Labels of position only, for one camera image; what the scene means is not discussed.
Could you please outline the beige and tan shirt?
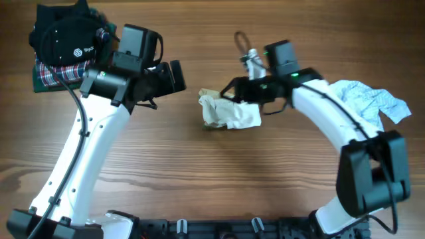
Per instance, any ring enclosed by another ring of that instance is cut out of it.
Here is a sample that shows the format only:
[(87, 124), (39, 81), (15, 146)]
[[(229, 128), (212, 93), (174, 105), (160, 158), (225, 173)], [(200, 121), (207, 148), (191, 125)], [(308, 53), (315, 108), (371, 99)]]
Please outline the beige and tan shirt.
[(234, 103), (221, 98), (220, 92), (201, 88), (199, 103), (202, 106), (204, 125), (227, 129), (246, 129), (261, 126), (258, 104)]

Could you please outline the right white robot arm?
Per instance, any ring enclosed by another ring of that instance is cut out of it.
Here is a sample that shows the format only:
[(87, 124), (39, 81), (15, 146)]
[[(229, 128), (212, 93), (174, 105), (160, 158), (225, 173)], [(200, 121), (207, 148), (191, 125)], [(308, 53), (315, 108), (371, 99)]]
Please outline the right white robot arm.
[(266, 45), (263, 64), (249, 41), (236, 47), (247, 75), (233, 78), (228, 89), (234, 103), (264, 106), (278, 98), (308, 117), (339, 154), (336, 195), (294, 225), (310, 238), (335, 238), (359, 233), (359, 226), (411, 195), (406, 142), (399, 132), (383, 131), (349, 108), (314, 68), (298, 64), (292, 43)]

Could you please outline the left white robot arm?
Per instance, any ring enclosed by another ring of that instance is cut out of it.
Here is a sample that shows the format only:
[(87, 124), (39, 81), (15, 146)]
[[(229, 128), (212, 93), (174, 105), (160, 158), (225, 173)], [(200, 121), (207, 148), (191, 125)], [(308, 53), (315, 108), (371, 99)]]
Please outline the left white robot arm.
[(86, 69), (77, 114), (48, 181), (26, 210), (11, 212), (14, 238), (133, 238), (138, 219), (111, 210), (90, 218), (90, 201), (106, 155), (136, 106), (183, 91), (178, 60), (164, 62), (162, 36), (124, 26), (112, 61)]

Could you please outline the black folded polo shirt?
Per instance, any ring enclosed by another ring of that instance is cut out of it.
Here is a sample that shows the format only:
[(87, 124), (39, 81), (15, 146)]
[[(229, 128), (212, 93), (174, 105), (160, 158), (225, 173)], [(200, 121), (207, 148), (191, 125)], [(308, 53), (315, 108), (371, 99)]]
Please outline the black folded polo shirt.
[(96, 32), (101, 21), (86, 0), (69, 6), (37, 6), (29, 44), (45, 64), (68, 66), (96, 58), (101, 43)]

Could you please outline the light blue patterned shirt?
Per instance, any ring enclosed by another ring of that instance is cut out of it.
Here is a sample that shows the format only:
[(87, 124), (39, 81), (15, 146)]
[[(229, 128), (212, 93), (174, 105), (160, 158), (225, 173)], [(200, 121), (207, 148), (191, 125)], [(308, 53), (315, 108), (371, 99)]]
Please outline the light blue patterned shirt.
[(394, 124), (412, 115), (407, 103), (395, 98), (388, 90), (374, 89), (354, 80), (339, 80), (329, 87), (342, 102), (381, 131), (384, 127), (380, 112)]

